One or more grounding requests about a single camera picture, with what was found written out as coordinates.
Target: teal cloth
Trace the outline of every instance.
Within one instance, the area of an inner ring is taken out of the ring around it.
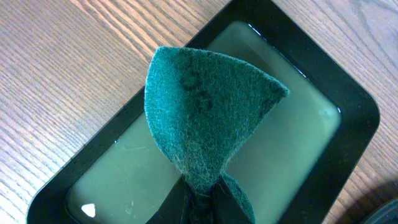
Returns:
[[[229,161],[288,94],[281,82],[242,60],[159,47],[149,67],[144,107],[159,149],[196,194],[207,194],[221,176],[232,189],[239,187],[224,173]],[[234,192],[247,201],[242,190]],[[249,207],[245,212],[254,217]]]

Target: brown tabletop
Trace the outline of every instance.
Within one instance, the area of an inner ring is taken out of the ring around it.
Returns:
[[[183,46],[228,0],[0,2],[0,223],[28,204],[144,85],[154,50]],[[380,127],[325,223],[398,196],[398,1],[275,0],[376,99]]]

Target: wooden surface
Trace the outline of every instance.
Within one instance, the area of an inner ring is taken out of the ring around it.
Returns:
[[[398,1],[275,0],[379,104],[380,127],[325,223],[398,196]],[[0,1],[0,223],[143,86],[156,47],[183,46],[228,0]]]

